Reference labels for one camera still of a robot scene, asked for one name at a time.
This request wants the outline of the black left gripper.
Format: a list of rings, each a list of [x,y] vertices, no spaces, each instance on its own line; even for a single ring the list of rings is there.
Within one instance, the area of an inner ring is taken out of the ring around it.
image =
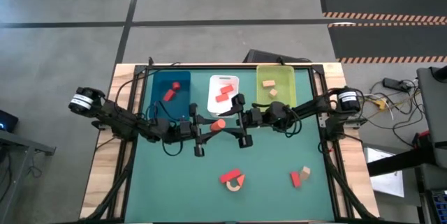
[[[203,145],[205,141],[208,141],[214,136],[214,132],[211,131],[202,134],[200,125],[210,125],[213,123],[213,119],[207,119],[198,114],[197,107],[198,105],[196,103],[189,105],[189,117],[191,121],[180,121],[178,125],[171,130],[169,143],[183,143],[187,140],[193,140],[195,142],[195,146],[193,148],[194,155],[196,157],[203,157],[205,155]]]

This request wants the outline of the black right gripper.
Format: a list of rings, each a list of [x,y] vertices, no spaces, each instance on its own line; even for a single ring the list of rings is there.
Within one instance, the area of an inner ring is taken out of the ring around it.
[[[263,115],[258,107],[244,111],[245,98],[243,94],[233,96],[233,106],[227,112],[221,113],[220,117],[229,117],[237,114],[236,124],[238,128],[225,128],[223,131],[231,134],[238,140],[239,147],[247,148],[253,145],[252,136],[247,133],[248,128],[260,127],[263,124]]]

